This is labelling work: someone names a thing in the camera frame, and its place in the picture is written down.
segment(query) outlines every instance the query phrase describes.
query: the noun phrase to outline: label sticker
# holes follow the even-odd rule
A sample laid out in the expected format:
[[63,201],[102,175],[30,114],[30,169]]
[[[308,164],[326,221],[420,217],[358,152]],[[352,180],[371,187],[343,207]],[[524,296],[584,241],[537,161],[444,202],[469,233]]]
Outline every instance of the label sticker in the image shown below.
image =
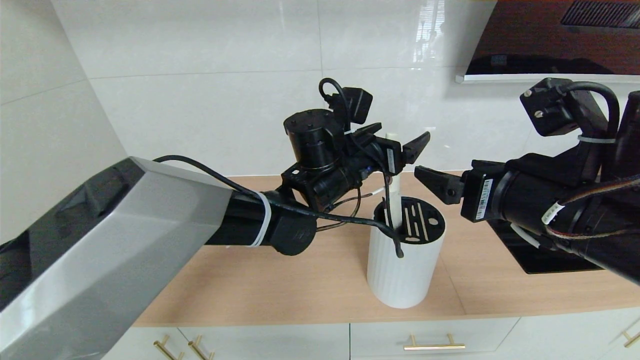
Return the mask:
[[476,212],[476,220],[480,220],[484,217],[486,206],[489,203],[489,195],[491,195],[491,185],[493,179],[487,179],[482,185],[482,193],[480,194],[480,203],[478,204],[478,211]]

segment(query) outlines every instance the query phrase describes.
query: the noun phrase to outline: silver robot arm casing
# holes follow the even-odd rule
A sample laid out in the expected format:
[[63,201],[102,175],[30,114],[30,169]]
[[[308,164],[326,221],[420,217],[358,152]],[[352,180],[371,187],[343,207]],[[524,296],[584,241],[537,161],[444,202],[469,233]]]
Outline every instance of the silver robot arm casing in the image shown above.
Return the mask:
[[[231,189],[205,174],[128,160],[136,182],[0,313],[1,359],[102,358],[220,227]],[[50,227],[83,191],[29,230]]]

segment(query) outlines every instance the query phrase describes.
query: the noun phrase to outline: cable tie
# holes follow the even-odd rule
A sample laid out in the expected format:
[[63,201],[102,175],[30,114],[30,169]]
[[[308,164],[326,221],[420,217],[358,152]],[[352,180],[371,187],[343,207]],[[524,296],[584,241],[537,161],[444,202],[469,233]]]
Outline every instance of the cable tie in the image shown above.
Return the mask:
[[578,140],[589,143],[616,143],[616,139],[587,138],[582,134],[578,135]]
[[267,197],[264,196],[261,192],[255,192],[262,203],[264,204],[264,220],[262,221],[262,227],[260,227],[260,231],[258,232],[258,236],[256,236],[253,244],[247,245],[247,247],[258,247],[262,244],[264,239],[264,235],[267,233],[267,227],[269,227],[269,223],[271,222],[271,204],[267,200]]
[[551,205],[549,210],[547,210],[547,212],[544,215],[542,215],[542,223],[545,225],[549,225],[551,220],[553,220],[562,209],[564,209],[564,205],[560,205],[556,201],[556,203]]

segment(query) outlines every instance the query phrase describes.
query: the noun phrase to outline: cabinet drawer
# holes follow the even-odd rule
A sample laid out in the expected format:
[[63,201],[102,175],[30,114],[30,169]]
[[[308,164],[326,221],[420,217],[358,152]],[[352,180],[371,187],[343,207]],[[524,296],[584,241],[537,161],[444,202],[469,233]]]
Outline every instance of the cabinet drawer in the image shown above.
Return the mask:
[[[454,352],[495,351],[518,318],[451,320],[432,322],[352,323],[351,356],[410,356]],[[405,350],[412,345],[448,344],[447,334],[465,348]]]
[[192,360],[188,353],[184,336],[175,327],[132,327],[118,340],[116,345],[102,358],[102,360],[159,360],[166,359],[154,346],[154,341],[162,342],[165,336],[169,336],[164,344],[165,349],[171,355],[178,357],[184,352],[183,360]]
[[349,359],[349,324],[181,327],[215,360]]
[[638,360],[640,359],[640,309],[629,309],[629,326],[614,334],[610,350],[599,360]]

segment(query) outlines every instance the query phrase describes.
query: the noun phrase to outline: wall tile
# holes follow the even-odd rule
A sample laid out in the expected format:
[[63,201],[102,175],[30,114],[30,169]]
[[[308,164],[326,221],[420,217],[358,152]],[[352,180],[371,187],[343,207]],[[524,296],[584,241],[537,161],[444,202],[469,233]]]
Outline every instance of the wall tile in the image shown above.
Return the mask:
[[54,5],[89,78],[321,66],[314,0]]
[[3,0],[1,102],[85,79],[51,2]]
[[226,176],[280,174],[295,162],[282,122],[321,108],[319,71],[94,79],[130,155],[183,154]]
[[86,80],[4,104],[0,143],[0,243],[126,157]]
[[319,0],[324,69],[466,67],[495,1]]

